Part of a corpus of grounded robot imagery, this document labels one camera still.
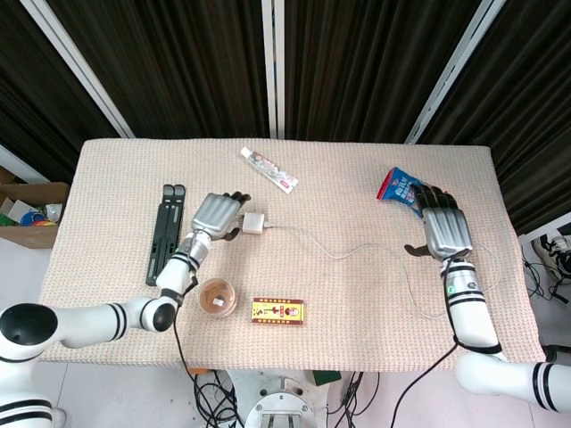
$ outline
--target white charger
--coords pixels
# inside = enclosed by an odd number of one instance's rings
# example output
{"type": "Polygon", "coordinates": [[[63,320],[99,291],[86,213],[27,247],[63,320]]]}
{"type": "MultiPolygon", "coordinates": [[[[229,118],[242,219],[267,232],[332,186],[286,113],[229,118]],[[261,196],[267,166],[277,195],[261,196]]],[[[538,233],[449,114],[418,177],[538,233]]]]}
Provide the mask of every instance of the white charger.
{"type": "Polygon", "coordinates": [[[265,214],[257,212],[245,212],[242,232],[251,235],[261,235],[264,231],[265,214]]]}

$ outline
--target toothpaste tube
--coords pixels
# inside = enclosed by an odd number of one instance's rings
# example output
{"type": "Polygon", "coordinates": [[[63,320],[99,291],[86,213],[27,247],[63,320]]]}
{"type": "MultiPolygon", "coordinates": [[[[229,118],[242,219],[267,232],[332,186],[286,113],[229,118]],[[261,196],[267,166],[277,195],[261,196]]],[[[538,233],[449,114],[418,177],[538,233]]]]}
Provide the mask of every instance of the toothpaste tube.
{"type": "Polygon", "coordinates": [[[418,208],[414,191],[410,188],[411,185],[420,185],[422,181],[418,178],[410,176],[402,169],[394,167],[386,175],[385,181],[378,191],[377,199],[381,201],[394,200],[409,205],[419,217],[422,217],[420,209],[418,208]]]}
{"type": "Polygon", "coordinates": [[[259,170],[274,185],[290,194],[294,187],[297,186],[297,178],[290,176],[283,171],[278,165],[266,158],[265,156],[243,147],[240,154],[245,157],[246,161],[254,168],[259,170]]]}

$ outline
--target black curtain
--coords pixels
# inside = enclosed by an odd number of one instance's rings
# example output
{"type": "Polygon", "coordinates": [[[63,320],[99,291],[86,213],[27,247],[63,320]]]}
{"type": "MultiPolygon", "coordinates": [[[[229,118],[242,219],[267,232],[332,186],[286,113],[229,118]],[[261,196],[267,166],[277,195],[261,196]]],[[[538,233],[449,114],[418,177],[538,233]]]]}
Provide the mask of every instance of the black curtain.
{"type": "Polygon", "coordinates": [[[2,2],[0,27],[0,144],[70,183],[83,142],[117,133],[20,2],[2,2]]]}
{"type": "Polygon", "coordinates": [[[287,0],[285,135],[403,143],[479,0],[287,0]]]}
{"type": "Polygon", "coordinates": [[[50,0],[137,137],[269,136],[260,0],[50,0]]]}
{"type": "Polygon", "coordinates": [[[490,146],[519,234],[569,212],[571,2],[507,2],[420,143],[490,146]]]}

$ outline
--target robotic hand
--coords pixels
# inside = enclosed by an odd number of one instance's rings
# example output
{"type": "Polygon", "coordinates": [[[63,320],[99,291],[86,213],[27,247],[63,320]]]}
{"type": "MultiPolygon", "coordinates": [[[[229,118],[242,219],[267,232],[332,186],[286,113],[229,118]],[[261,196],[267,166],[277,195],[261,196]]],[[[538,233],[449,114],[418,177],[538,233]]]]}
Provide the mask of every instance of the robotic hand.
{"type": "Polygon", "coordinates": [[[24,303],[0,312],[0,425],[6,428],[50,428],[52,405],[32,384],[41,353],[56,342],[82,348],[122,338],[129,328],[164,332],[174,321],[185,294],[197,282],[211,241],[231,241],[228,231],[248,194],[209,193],[194,215],[184,239],[157,278],[158,299],[135,298],[90,308],[56,309],[24,303]]]}
{"type": "Polygon", "coordinates": [[[464,213],[454,198],[437,187],[413,186],[422,212],[426,245],[405,250],[413,256],[431,255],[443,263],[448,318],[454,341],[470,352],[456,364],[456,378],[468,391],[509,395],[542,408],[571,413],[571,367],[549,363],[509,363],[488,312],[476,270],[465,260],[472,240],[464,213]]]}

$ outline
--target white cable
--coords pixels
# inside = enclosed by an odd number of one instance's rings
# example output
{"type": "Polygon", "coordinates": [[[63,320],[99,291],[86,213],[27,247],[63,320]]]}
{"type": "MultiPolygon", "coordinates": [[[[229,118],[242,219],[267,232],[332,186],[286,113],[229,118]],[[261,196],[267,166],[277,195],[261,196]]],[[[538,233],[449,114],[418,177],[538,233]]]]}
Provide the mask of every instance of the white cable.
{"type": "MultiPolygon", "coordinates": [[[[356,254],[357,252],[364,250],[366,248],[373,248],[373,247],[377,247],[377,248],[381,248],[382,250],[385,250],[386,252],[388,252],[389,254],[393,255],[396,259],[399,259],[399,261],[401,262],[401,267],[402,267],[402,272],[404,272],[404,280],[407,284],[407,290],[409,292],[409,299],[410,299],[410,303],[412,304],[412,306],[414,307],[414,309],[418,312],[418,314],[424,318],[428,318],[428,319],[440,319],[442,317],[446,316],[446,311],[444,311],[442,314],[440,315],[430,315],[425,313],[416,303],[416,301],[414,300],[414,296],[412,295],[412,289],[410,287],[410,281],[409,281],[409,271],[407,270],[405,264],[402,262],[401,260],[401,255],[397,254],[395,251],[386,248],[383,244],[381,243],[363,243],[357,247],[355,247],[354,249],[352,249],[349,252],[346,252],[345,254],[339,254],[339,255],[335,255],[333,254],[331,251],[329,251],[328,249],[326,249],[323,245],[321,245],[309,232],[307,232],[304,229],[301,229],[300,227],[295,227],[295,226],[274,226],[271,225],[269,223],[264,223],[264,228],[266,229],[284,229],[284,230],[293,230],[297,233],[300,233],[302,235],[305,235],[306,237],[308,237],[310,239],[310,241],[318,248],[320,249],[326,256],[328,256],[330,259],[333,260],[342,260],[342,259],[347,259],[348,257],[351,257],[352,255],[356,254]]],[[[496,281],[495,283],[483,290],[483,292],[489,292],[491,290],[493,290],[499,283],[500,283],[500,264],[498,262],[498,258],[496,257],[495,253],[490,250],[488,247],[486,247],[485,245],[483,245],[482,243],[478,243],[476,241],[474,241],[478,247],[482,247],[485,251],[487,251],[493,258],[493,262],[495,264],[496,267],[496,281]]]]}

